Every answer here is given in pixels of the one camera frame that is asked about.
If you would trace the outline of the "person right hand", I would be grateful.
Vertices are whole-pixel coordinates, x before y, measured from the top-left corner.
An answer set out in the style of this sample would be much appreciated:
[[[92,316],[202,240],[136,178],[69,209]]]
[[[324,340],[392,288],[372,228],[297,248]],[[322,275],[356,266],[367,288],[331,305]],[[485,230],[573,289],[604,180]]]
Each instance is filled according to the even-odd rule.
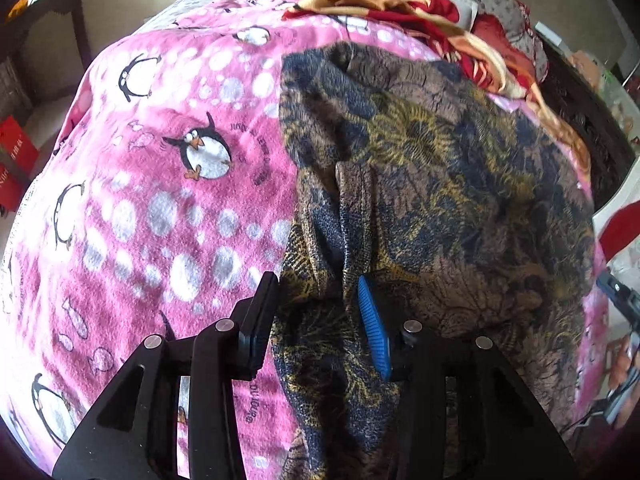
[[[608,367],[608,388],[616,389],[628,376],[631,367],[639,363],[636,352],[631,349],[630,336],[615,339],[608,345],[611,365]]]

